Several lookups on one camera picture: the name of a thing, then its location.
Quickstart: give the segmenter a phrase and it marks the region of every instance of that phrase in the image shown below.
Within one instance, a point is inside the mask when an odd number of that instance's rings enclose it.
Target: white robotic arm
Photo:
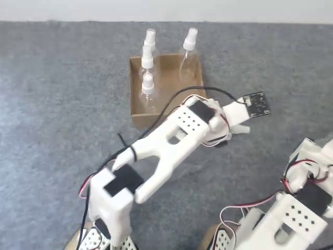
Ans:
[[[141,204],[149,199],[200,144],[215,146],[230,140],[232,133],[249,133],[250,129],[240,123],[253,117],[254,111],[258,112],[255,116],[269,113],[263,113],[264,108],[258,111],[258,104],[264,104],[259,105],[261,108],[266,105],[262,93],[242,97],[223,108],[213,99],[189,96],[147,137],[121,153],[112,171],[105,168],[93,176],[89,217],[92,221],[101,219],[105,223],[111,245],[121,245],[130,235],[129,214],[133,201]],[[129,164],[149,156],[157,156],[160,160],[154,174],[143,181]]]
[[[333,140],[321,148],[305,139],[291,154],[282,179],[289,192],[278,192],[266,214],[251,209],[226,250],[307,249],[326,228],[323,217],[332,218],[332,164]],[[217,241],[211,249],[219,247]]]

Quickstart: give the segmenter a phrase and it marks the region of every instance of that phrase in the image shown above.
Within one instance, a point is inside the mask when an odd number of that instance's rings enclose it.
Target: red and white wire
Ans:
[[[257,206],[263,205],[263,204],[269,202],[271,199],[273,199],[278,192],[280,192],[280,190],[274,192],[274,194],[272,194],[271,196],[267,197],[266,199],[263,199],[263,200],[258,201],[258,202],[247,203],[247,204],[239,204],[239,205],[232,205],[232,206],[226,206],[225,208],[223,208],[221,210],[221,212],[220,212],[220,221],[221,221],[221,223],[218,225],[218,227],[216,228],[215,233],[214,233],[214,240],[213,240],[214,244],[212,245],[213,246],[213,250],[215,249],[215,245],[216,245],[217,232],[219,231],[219,228],[220,228],[221,225],[224,225],[225,228],[228,228],[232,232],[232,234],[233,234],[233,236],[232,236],[231,239],[234,239],[233,240],[234,246],[233,246],[232,249],[234,249],[235,246],[236,246],[236,242],[237,242],[236,232],[235,232],[234,229],[232,229],[230,226],[228,226],[226,224],[226,221],[223,220],[223,212],[225,210],[227,210],[228,208],[250,208],[250,207],[257,207]]]
[[[85,190],[85,188],[87,187],[88,183],[90,182],[90,179],[96,174],[97,172],[93,172],[91,174],[89,174],[89,176],[84,180],[84,182],[82,183],[80,189],[79,189],[79,197],[81,199],[86,199],[85,195],[82,195],[83,191]]]

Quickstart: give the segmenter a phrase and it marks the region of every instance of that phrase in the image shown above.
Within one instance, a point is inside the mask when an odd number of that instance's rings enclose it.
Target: black cable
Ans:
[[[85,219],[86,219],[87,213],[88,213],[89,196],[90,196],[90,187],[88,185],[87,197],[86,197],[86,200],[85,200],[85,208],[84,208],[84,213],[83,213],[82,223],[81,223],[81,228],[80,228],[80,236],[79,236],[78,245],[76,246],[76,250],[79,250],[80,245],[81,245],[81,241],[82,241],[82,234],[83,234]]]
[[[330,249],[333,249],[333,244],[332,245],[328,245],[328,246],[324,246],[324,247],[319,248],[317,250],[330,250]]]
[[[231,93],[219,89],[218,87],[206,87],[206,86],[190,86],[184,89],[179,90],[178,92],[176,92],[168,101],[168,103],[165,105],[165,107],[162,109],[160,115],[157,117],[157,119],[154,121],[154,123],[142,134],[139,136],[139,139],[142,139],[143,137],[145,137],[147,134],[149,134],[149,132],[158,124],[158,122],[160,121],[160,119],[162,118],[164,112],[166,111],[166,109],[168,108],[168,106],[171,104],[171,102],[181,93],[188,91],[188,90],[214,90],[214,91],[218,91],[222,94],[225,94],[226,96],[228,96],[230,99],[234,100],[237,103],[240,104],[244,104],[246,105],[246,103],[242,103],[240,101],[238,101],[233,95],[231,95]]]

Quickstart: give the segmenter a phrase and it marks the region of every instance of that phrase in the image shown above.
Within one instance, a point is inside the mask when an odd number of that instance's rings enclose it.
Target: bottle cap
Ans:
[[[155,49],[155,35],[156,31],[154,29],[148,29],[146,31],[146,38],[144,41],[144,45],[150,46],[151,51]]]
[[[187,37],[185,38],[183,48],[187,51],[192,51],[196,46],[196,38],[197,38],[198,30],[196,28],[190,28],[187,33]]]
[[[151,49],[147,45],[142,47],[141,66],[144,69],[151,69],[154,66]]]
[[[154,92],[154,81],[151,73],[145,73],[142,81],[142,92],[151,95]]]

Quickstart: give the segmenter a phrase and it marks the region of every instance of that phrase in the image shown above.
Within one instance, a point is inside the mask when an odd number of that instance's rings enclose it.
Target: brown cardboard box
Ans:
[[[179,78],[179,54],[167,54],[160,56],[160,81],[156,83],[157,89],[160,91],[160,104],[158,113],[162,110],[170,97],[180,89],[189,86],[203,86],[201,64],[199,58],[195,66],[195,78],[191,83],[180,83]],[[141,57],[130,58],[130,79],[131,79],[131,117],[132,122],[139,129],[149,127],[158,117],[158,114],[144,114],[139,102],[139,94],[141,92],[141,80],[138,75],[141,66]],[[178,106],[188,95],[197,94],[206,96],[204,90],[189,90],[179,94],[169,105],[164,113],[167,115],[174,107]]]

